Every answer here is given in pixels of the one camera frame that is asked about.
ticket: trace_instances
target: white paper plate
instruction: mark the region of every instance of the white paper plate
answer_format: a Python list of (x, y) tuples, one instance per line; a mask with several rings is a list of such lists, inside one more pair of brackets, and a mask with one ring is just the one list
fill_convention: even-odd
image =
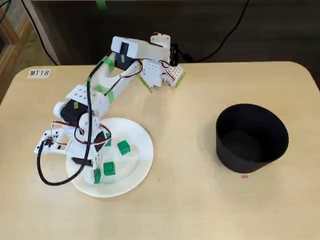
[[(107, 118), (101, 124), (109, 128), (112, 134), (111, 147), (104, 147), (103, 162), (113, 161), (115, 175), (104, 176), (101, 181), (88, 184), (80, 174), (72, 183), (81, 192), (93, 197), (110, 198), (129, 192), (138, 186), (148, 175), (153, 159), (154, 146), (148, 132), (139, 124), (125, 118)], [(122, 156), (117, 143), (127, 140), (131, 152)], [(69, 176), (79, 169), (69, 157), (66, 160), (66, 171)]]

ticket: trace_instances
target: white label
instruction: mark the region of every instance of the white label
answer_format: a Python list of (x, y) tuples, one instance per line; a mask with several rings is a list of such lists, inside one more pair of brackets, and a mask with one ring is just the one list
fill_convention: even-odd
[(51, 69), (31, 69), (27, 79), (47, 79)]

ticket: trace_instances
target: black bowl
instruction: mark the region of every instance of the black bowl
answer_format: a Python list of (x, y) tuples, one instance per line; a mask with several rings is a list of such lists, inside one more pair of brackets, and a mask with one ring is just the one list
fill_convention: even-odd
[(280, 158), (289, 145), (288, 131), (271, 111), (254, 104), (226, 108), (216, 121), (216, 153), (237, 173), (252, 173)]

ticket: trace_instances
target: table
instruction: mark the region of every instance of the table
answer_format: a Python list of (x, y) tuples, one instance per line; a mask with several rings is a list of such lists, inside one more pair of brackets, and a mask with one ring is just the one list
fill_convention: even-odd
[[(183, 64), (177, 88), (153, 93), (133, 79), (105, 117), (141, 124), (154, 143), (150, 173), (137, 188), (100, 199), (71, 184), (43, 184), (34, 147), (55, 120), (54, 105), (93, 66), (54, 66), (48, 79), (18, 73), (0, 106), (2, 239), (315, 240), (320, 223), (320, 94), (293, 62)], [(225, 168), (215, 150), (219, 113), (238, 103), (274, 112), (289, 132), (279, 160), (248, 174)], [(44, 155), (48, 179), (65, 156)]]

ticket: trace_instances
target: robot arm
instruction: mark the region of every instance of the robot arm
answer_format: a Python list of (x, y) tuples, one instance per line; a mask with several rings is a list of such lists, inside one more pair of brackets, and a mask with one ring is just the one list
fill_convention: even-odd
[[(170, 66), (168, 63), (170, 37), (157, 34), (151, 36), (150, 41), (113, 38), (111, 54), (98, 63), (87, 80), (90, 84), (90, 104), (86, 84), (79, 84), (66, 96), (67, 102), (55, 105), (53, 113), (60, 121), (53, 122), (51, 129), (44, 132), (37, 144), (34, 152), (38, 154), (38, 161), (39, 156), (45, 153), (67, 154), (81, 166), (82, 170), (79, 170), (86, 181), (94, 183), (93, 171), (102, 164), (101, 149), (112, 137), (108, 128), (100, 124), (100, 118), (110, 104), (138, 74), (150, 88), (161, 87), (163, 81), (175, 87), (183, 76), (179, 65)], [(115, 67), (124, 72), (110, 77)], [(89, 107), (92, 109), (91, 115), (88, 113)], [(62, 142), (65, 136), (69, 139), (67, 143)]]

